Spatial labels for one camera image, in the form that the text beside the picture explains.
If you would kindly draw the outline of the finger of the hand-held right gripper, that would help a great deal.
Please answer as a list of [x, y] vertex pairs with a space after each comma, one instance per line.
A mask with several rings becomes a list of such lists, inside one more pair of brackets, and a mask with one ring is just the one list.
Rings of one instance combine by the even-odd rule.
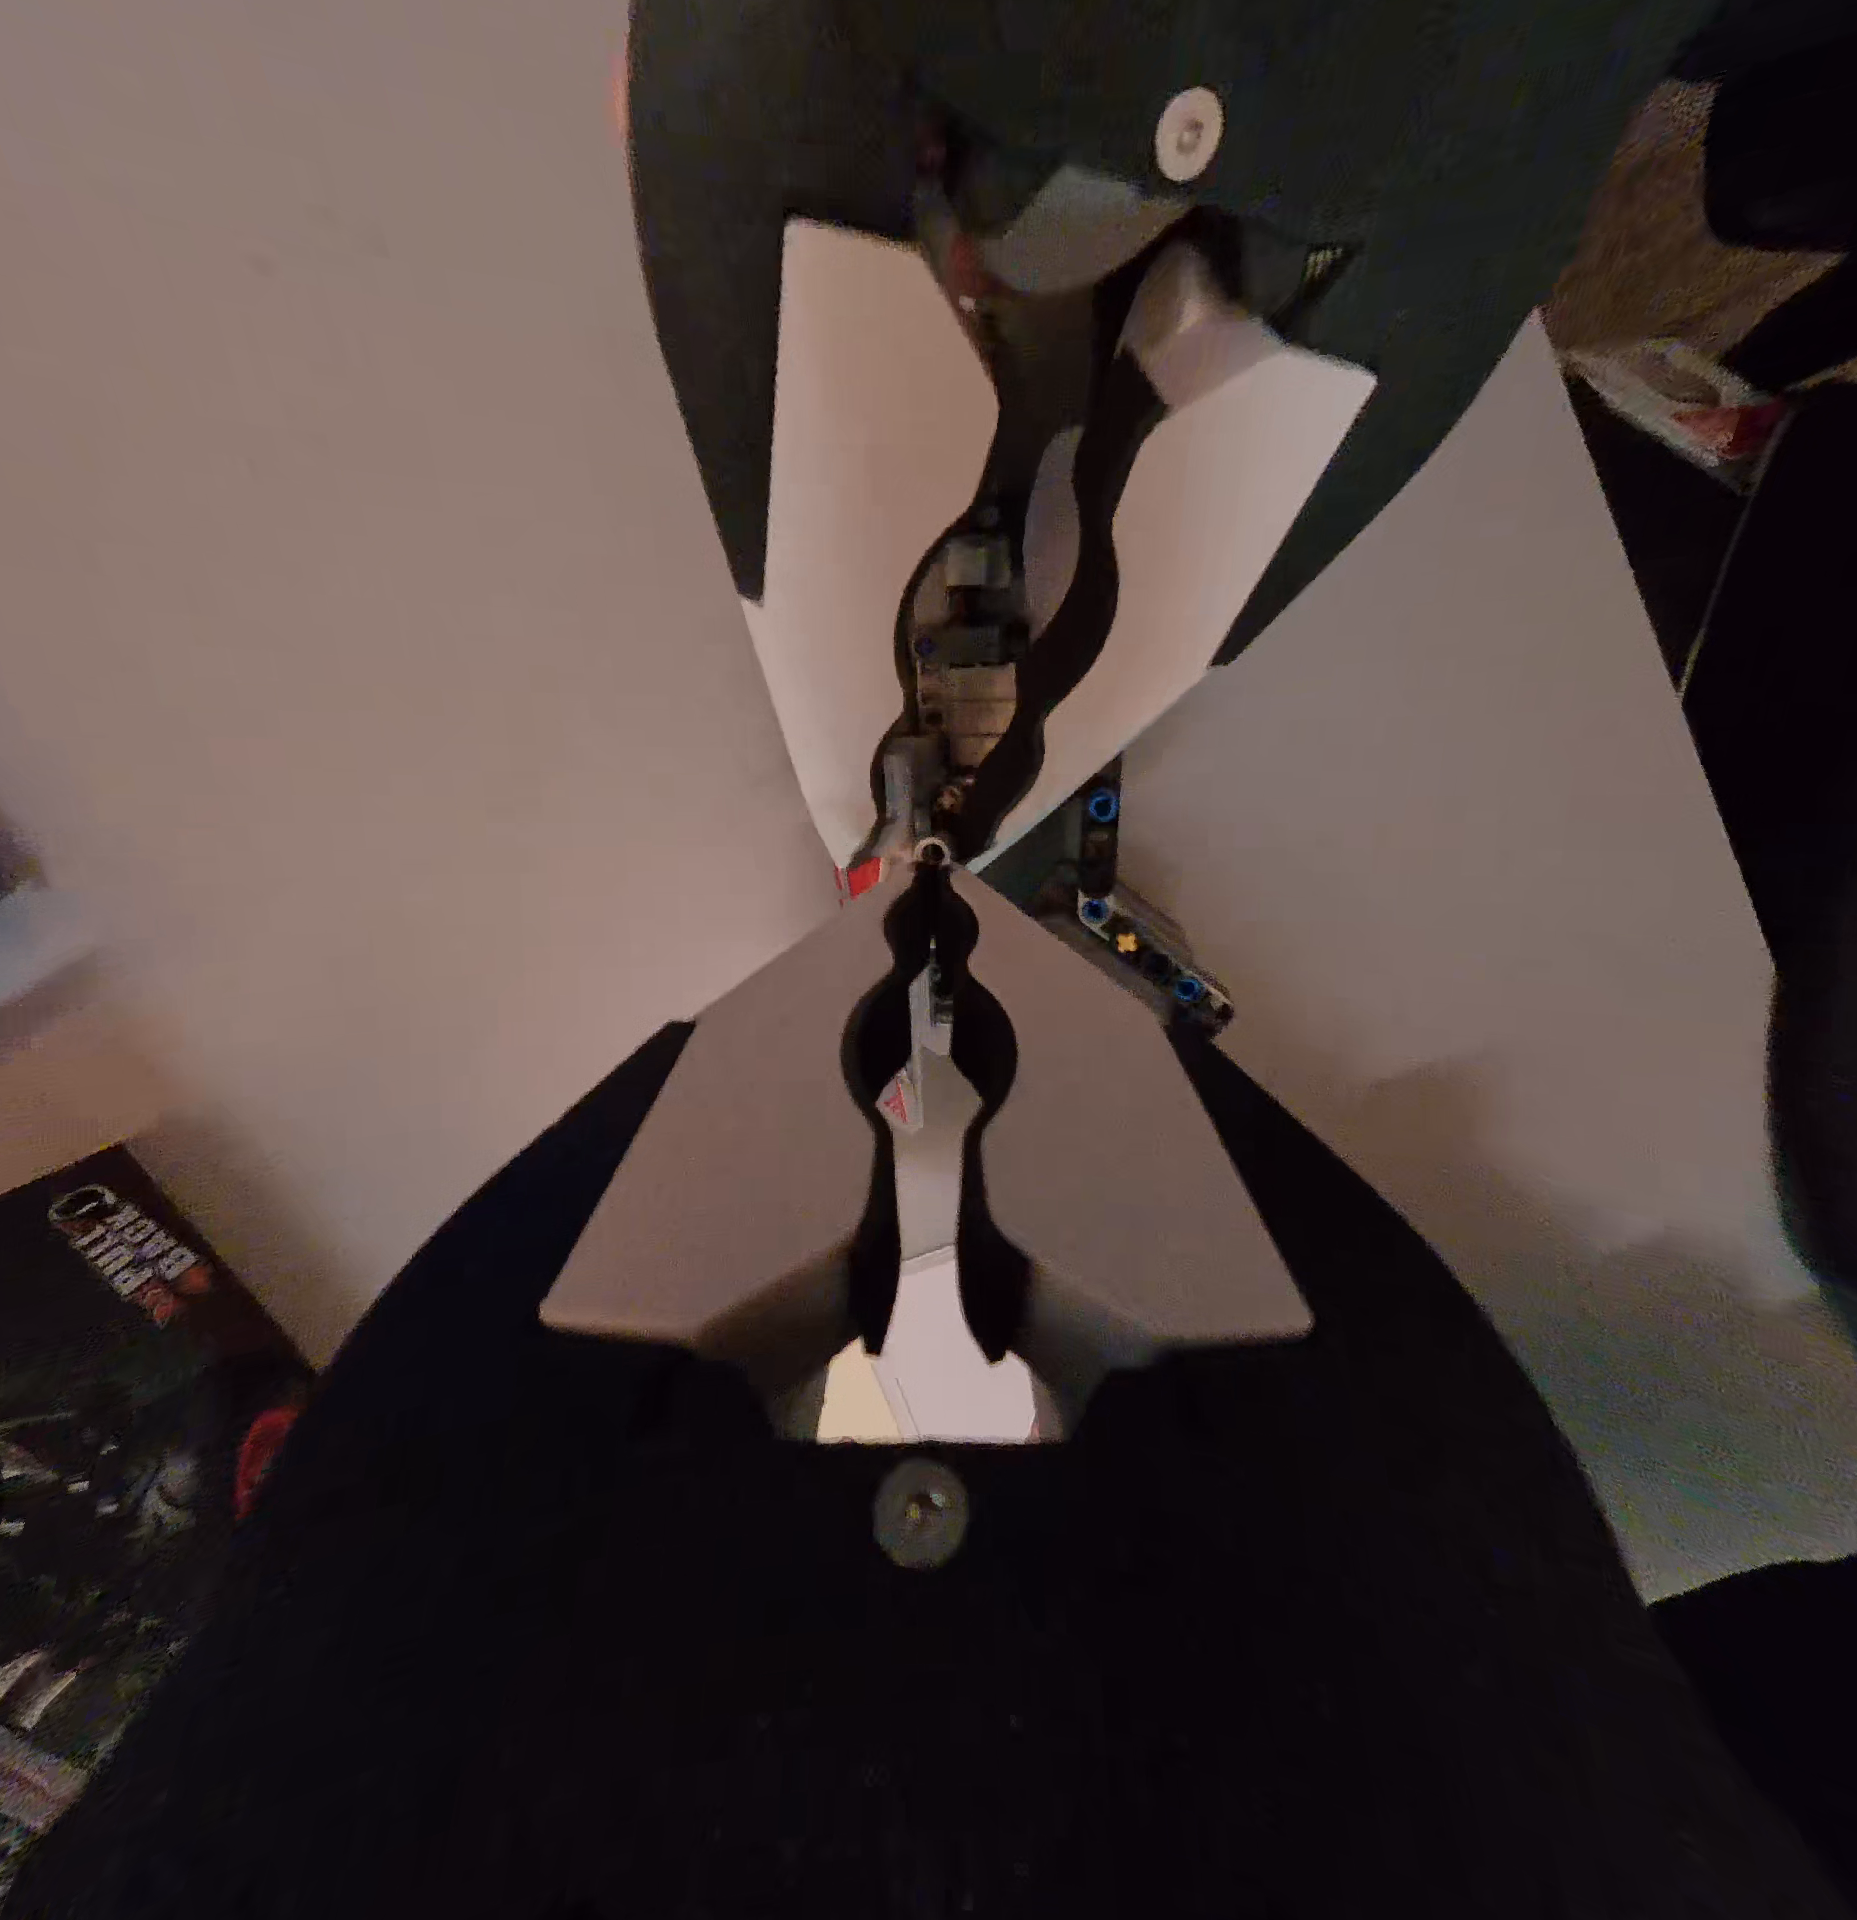
[[1205, 679], [1373, 387], [1249, 315], [1193, 240], [1151, 257], [1084, 420], [1037, 465], [1031, 639], [954, 857], [1026, 836]]
[[913, 247], [789, 222], [765, 574], [744, 625], [842, 900], [870, 751], [899, 714], [893, 630], [915, 566], [973, 503], [999, 405]]

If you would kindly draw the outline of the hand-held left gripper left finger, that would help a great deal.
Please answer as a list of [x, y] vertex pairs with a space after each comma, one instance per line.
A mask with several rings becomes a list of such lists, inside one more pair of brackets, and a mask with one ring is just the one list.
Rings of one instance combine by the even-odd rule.
[[891, 973], [908, 869], [806, 933], [691, 1022], [538, 1319], [680, 1347], [738, 1373], [785, 1436], [815, 1436], [854, 1338], [849, 1252], [875, 1147], [843, 1032]]

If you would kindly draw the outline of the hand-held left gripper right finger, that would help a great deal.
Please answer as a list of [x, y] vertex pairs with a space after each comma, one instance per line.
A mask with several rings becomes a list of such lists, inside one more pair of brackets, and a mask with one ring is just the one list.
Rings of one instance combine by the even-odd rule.
[[1312, 1315], [1161, 1021], [961, 871], [931, 871], [964, 1137], [967, 1331], [1015, 1356], [1037, 1432], [1116, 1373], [1304, 1336]]

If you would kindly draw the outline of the grey toy brick assembly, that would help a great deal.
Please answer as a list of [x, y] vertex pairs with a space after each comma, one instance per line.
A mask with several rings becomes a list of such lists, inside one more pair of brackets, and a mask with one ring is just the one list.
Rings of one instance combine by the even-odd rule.
[[870, 751], [870, 824], [847, 876], [882, 873], [919, 841], [977, 848], [974, 783], [1017, 712], [1031, 625], [1018, 535], [973, 503], [915, 566], [893, 630], [899, 714]]

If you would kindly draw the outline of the white and red packet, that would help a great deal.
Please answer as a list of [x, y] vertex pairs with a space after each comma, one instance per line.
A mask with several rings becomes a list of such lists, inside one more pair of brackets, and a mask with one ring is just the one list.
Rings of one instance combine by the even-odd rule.
[[1737, 494], [1761, 479], [1790, 413], [1783, 396], [1674, 336], [1564, 350], [1560, 363], [1613, 420]]

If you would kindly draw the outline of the black rounded object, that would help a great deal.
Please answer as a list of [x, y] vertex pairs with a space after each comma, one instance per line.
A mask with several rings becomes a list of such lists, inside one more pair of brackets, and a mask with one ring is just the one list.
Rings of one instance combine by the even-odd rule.
[[1729, 351], [1769, 396], [1857, 357], [1857, 4], [1765, 4], [1719, 68], [1703, 143], [1716, 239], [1771, 254], [1827, 254]]

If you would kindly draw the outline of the black toy truck box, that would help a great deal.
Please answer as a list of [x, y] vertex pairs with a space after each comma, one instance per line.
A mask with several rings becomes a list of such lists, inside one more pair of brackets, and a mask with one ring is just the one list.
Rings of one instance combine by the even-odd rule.
[[0, 1900], [197, 1632], [312, 1378], [126, 1147], [0, 1195]]

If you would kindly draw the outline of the dark grey toy brick frame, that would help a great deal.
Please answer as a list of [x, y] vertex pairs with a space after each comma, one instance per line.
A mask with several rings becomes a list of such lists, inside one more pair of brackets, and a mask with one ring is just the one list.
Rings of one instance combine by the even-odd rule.
[[1218, 1038], [1236, 998], [1177, 920], [1123, 882], [1123, 755], [1112, 755], [1031, 836], [1026, 912], [1137, 997], [1166, 1030]]

